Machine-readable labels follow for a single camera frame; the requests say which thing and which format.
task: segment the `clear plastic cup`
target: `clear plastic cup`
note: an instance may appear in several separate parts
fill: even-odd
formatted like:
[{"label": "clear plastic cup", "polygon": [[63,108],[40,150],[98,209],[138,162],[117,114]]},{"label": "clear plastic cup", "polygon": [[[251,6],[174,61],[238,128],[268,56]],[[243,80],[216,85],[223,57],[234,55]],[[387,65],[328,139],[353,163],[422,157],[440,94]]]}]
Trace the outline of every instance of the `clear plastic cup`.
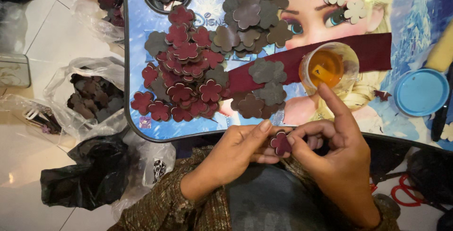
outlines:
[{"label": "clear plastic cup", "polygon": [[357,54],[340,42],[326,43],[306,54],[299,68],[299,77],[308,95],[315,94],[320,82],[340,95],[354,84],[358,74]]}]

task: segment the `blue plastic container lid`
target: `blue plastic container lid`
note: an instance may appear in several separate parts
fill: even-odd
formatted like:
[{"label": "blue plastic container lid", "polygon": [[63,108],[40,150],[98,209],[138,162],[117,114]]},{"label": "blue plastic container lid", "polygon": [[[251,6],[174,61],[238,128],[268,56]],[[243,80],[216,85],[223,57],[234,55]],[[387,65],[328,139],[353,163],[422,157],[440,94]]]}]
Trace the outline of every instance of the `blue plastic container lid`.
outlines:
[{"label": "blue plastic container lid", "polygon": [[433,69],[420,69],[403,76],[395,88],[396,105],[412,116],[439,110],[449,97],[447,78]]}]

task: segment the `cartoon eye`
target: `cartoon eye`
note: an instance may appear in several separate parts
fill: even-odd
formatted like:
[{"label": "cartoon eye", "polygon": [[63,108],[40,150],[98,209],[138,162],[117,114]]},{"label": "cartoon eye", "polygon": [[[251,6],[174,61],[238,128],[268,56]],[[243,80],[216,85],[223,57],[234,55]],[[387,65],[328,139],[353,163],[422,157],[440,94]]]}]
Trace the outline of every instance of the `cartoon eye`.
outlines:
[{"label": "cartoon eye", "polygon": [[288,21],[288,30],[291,30],[295,35],[300,35],[303,33],[302,25],[300,25],[300,23],[295,20]]},{"label": "cartoon eye", "polygon": [[326,28],[333,27],[335,25],[339,25],[345,22],[346,19],[344,18],[344,11],[345,11],[344,8],[340,7],[331,14],[329,14],[325,19]]}]

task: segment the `red scissors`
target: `red scissors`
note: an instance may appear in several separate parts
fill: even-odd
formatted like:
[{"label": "red scissors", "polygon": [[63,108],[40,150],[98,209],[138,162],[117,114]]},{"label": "red scissors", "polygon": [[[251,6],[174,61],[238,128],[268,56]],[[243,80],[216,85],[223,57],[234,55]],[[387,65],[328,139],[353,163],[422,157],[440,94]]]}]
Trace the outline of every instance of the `red scissors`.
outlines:
[{"label": "red scissors", "polygon": [[[401,176],[401,178],[399,178],[399,185],[398,186],[395,186],[393,187],[392,189],[392,192],[391,192],[391,195],[392,195],[392,198],[393,200],[395,200],[395,202],[397,202],[398,204],[402,205],[402,206],[407,206],[407,207],[416,207],[416,206],[420,206],[422,203],[425,203],[425,200],[424,199],[420,199],[418,197],[416,197],[414,194],[412,194],[409,190],[412,190],[412,191],[416,191],[414,187],[411,187],[409,185],[406,185],[404,184],[404,181],[409,177],[409,175],[407,174],[403,174]],[[406,195],[408,195],[411,199],[413,199],[415,202],[414,203],[405,203],[405,202],[402,202],[400,201],[397,197],[396,197],[396,192],[398,190],[402,189]]]}]

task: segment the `disney logo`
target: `disney logo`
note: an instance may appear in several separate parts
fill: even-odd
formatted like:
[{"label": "disney logo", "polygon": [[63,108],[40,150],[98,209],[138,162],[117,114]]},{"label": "disney logo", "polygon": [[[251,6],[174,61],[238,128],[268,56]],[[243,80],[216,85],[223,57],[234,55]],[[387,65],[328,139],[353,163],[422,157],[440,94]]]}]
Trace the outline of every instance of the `disney logo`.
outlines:
[{"label": "disney logo", "polygon": [[211,18],[211,13],[205,13],[204,16],[202,16],[199,13],[195,13],[195,17],[196,17],[196,21],[195,21],[194,25],[196,27],[199,27],[199,26],[216,26],[217,27],[219,25],[223,25],[223,26],[226,25],[223,18],[222,19]]}]

